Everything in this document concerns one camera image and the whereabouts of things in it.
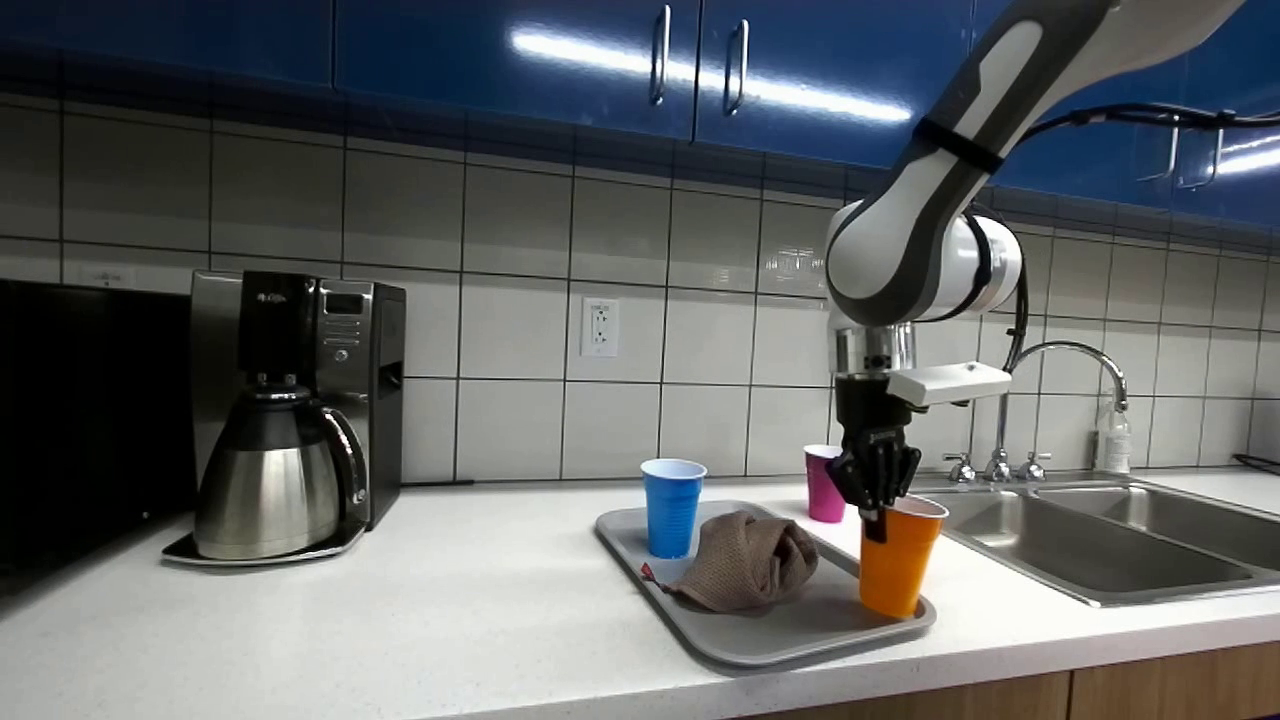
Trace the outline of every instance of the stainless steel sink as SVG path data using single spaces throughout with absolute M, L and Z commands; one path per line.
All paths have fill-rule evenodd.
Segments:
M 936 493 L 949 536 L 1084 606 L 1153 606 L 1273 580 L 1260 570 L 1114 519 L 1102 497 Z
M 1032 497 L 1102 517 L 1147 536 L 1180 539 L 1254 570 L 1280 571 L 1280 519 L 1180 497 L 1142 482 L 1114 484 L 1041 484 Z

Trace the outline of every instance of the pink cup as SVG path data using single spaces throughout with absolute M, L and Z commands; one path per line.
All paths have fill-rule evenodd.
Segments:
M 844 497 L 829 475 L 829 461 L 840 455 L 840 444 L 806 444 L 806 474 L 809 474 L 809 517 L 822 526 L 844 519 Z

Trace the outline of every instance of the lower cabinet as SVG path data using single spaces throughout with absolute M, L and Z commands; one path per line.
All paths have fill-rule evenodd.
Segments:
M 1280 712 L 1280 645 L 965 684 L 776 720 L 1255 720 Z

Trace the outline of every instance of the blue cup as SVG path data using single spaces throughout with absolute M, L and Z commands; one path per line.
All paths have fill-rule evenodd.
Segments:
M 693 554 L 697 500 L 708 465 L 697 461 L 645 461 L 648 556 L 677 560 Z

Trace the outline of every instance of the orange cup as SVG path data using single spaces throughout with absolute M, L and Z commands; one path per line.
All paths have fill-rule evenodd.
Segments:
M 904 497 L 885 517 L 885 544 L 866 531 L 855 600 L 868 612 L 889 620 L 918 615 L 930 554 L 946 519 L 949 508 L 936 500 Z

